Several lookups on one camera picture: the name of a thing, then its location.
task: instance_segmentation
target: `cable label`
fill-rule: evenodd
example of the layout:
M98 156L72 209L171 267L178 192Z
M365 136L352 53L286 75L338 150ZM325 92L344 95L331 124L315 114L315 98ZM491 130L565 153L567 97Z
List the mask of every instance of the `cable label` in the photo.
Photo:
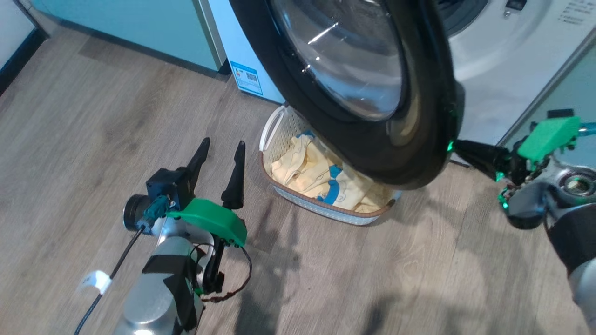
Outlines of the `cable label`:
M107 291L108 287L111 284L110 276L108 276L105 272L96 270L90 272L79 284L78 290L82 290L87 286L96 287L100 294L104 294Z

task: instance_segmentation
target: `basket handle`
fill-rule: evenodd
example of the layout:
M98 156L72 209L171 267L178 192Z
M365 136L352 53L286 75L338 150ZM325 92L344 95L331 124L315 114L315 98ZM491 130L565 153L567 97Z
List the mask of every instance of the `basket handle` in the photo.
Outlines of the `basket handle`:
M271 143L271 139L273 138L273 134L277 130L277 127L280 126L281 119L283 118L285 111L285 106L279 106L272 114L269 116L267 123L265 123L265 127L263 128L263 133L261 134L261 139L259 142L259 150L265 151L269 147Z

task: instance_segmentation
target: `perforated plastic basket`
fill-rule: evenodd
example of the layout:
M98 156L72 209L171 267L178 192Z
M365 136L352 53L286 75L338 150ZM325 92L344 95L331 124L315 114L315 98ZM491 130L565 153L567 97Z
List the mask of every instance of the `perforated plastic basket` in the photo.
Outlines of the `perforated plastic basket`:
M261 135L259 150L263 171L276 192L311 212L353 225L370 224L381 214L388 211L401 196L401 191L392 191L387 199L387 204L376 212L359 213L305 197L271 178L271 163L280 159L283 154L291 149L290 139L292 137L302 134L310 128L308 123L296 114L292 107L281 106L277 108L267 120Z

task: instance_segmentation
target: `washing machine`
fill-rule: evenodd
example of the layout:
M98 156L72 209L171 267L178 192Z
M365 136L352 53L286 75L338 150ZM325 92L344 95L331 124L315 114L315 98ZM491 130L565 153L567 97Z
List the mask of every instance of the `washing machine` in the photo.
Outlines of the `washing machine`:
M595 0L437 0L455 77L460 139L497 144L596 24Z

